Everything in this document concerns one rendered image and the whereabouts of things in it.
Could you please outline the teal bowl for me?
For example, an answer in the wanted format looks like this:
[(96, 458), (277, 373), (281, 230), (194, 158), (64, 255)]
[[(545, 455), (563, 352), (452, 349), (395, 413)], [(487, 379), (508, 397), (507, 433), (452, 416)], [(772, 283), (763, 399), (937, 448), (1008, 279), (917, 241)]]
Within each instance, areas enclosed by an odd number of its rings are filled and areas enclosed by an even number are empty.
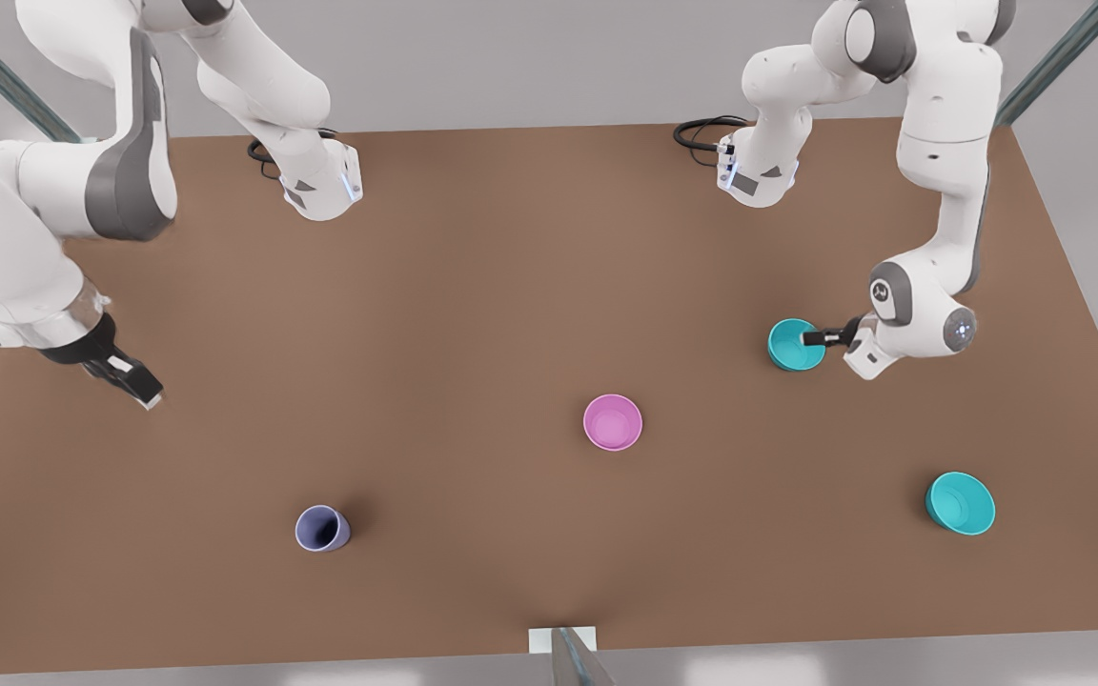
[(824, 346), (806, 346), (804, 334), (818, 331), (809, 320), (784, 318), (768, 331), (768, 355), (772, 363), (785, 371), (807, 371), (824, 360)]
[(932, 520), (955, 535), (984, 535), (997, 516), (988, 486), (979, 477), (948, 472), (926, 490), (925, 507)]

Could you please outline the pink bowl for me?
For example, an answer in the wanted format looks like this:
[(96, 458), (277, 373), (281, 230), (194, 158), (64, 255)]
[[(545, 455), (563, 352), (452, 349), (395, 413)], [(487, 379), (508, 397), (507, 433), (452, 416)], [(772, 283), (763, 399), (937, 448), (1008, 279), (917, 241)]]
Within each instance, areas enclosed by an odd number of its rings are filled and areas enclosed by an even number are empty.
[(643, 415), (632, 400), (617, 393), (589, 401), (582, 426), (593, 446), (619, 452), (634, 446), (643, 432)]

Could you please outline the lavender cup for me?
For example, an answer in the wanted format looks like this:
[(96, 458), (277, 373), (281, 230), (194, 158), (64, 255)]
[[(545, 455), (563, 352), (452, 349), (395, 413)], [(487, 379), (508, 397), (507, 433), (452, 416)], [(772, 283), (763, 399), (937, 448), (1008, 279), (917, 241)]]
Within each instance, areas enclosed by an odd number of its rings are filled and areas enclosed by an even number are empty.
[(330, 505), (311, 505), (296, 517), (294, 535), (302, 550), (330, 552), (349, 542), (352, 526), (341, 511), (336, 511)]

